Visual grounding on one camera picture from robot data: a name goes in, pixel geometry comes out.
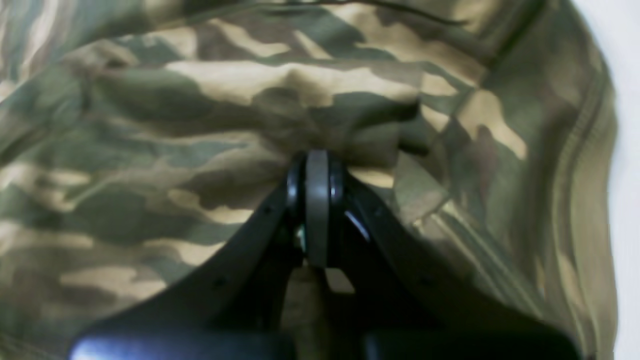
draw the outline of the white wall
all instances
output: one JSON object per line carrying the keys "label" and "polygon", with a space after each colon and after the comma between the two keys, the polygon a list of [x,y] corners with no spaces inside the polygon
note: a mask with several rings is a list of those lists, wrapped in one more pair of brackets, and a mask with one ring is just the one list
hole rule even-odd
{"label": "white wall", "polygon": [[640,360],[640,1],[573,0],[611,67],[620,129],[609,183],[620,320],[616,360]]}

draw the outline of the black plastic part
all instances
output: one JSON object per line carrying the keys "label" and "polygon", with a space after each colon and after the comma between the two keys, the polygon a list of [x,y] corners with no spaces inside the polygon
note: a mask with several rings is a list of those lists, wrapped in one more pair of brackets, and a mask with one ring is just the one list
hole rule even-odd
{"label": "black plastic part", "polygon": [[91,335],[70,360],[294,360],[292,340],[280,334],[130,332]]}
{"label": "black plastic part", "polygon": [[351,306],[329,311],[340,329],[332,359],[579,358],[562,332],[457,278],[339,160],[315,152],[296,158],[213,258],[88,329],[70,359],[294,359],[292,340],[278,330],[288,278],[302,265],[292,239],[303,222],[310,264],[341,268],[355,288],[353,301],[325,294]]}
{"label": "black plastic part", "polygon": [[549,333],[395,331],[365,338],[366,360],[567,360],[575,349]]}

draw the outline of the wrinkled fabric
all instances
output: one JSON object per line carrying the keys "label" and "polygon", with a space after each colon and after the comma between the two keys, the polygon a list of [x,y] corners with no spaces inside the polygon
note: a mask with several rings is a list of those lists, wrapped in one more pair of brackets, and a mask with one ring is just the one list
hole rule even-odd
{"label": "wrinkled fabric", "polygon": [[[317,148],[461,277],[613,358],[614,95],[569,1],[5,0],[0,41],[0,358],[62,359]],[[324,359],[292,284],[284,326]]]}

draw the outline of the camouflage fabric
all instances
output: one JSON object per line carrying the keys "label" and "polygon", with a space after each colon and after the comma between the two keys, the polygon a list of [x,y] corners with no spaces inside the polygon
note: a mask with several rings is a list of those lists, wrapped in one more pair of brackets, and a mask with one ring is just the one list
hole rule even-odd
{"label": "camouflage fabric", "polygon": [[[4,0],[0,41],[0,359],[63,358],[318,147],[460,276],[613,358],[613,90],[569,1]],[[285,326],[322,359],[305,281]]]}

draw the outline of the green camouflage cloth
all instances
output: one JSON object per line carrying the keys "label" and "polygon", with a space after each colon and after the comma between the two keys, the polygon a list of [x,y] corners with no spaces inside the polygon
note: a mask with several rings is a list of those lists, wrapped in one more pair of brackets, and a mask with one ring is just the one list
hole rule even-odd
{"label": "green camouflage cloth", "polygon": [[[0,6],[0,359],[64,358],[318,147],[461,277],[613,358],[614,98],[568,0]],[[317,289],[290,292],[284,327],[326,358]]]}

